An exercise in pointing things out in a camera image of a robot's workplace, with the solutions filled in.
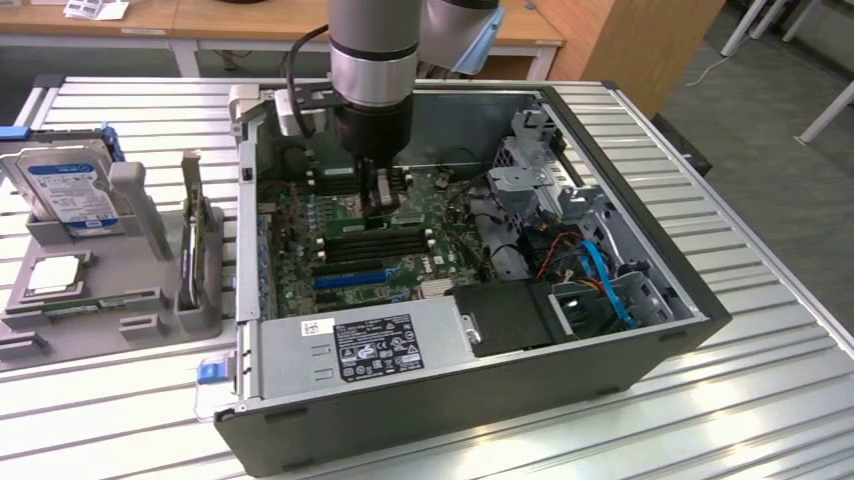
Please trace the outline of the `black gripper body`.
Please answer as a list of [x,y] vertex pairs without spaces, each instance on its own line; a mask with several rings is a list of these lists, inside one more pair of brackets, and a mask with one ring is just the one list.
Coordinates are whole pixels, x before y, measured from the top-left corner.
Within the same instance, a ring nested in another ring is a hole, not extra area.
[[347,152],[390,169],[395,156],[410,144],[413,100],[387,107],[346,104],[337,108],[338,140]]

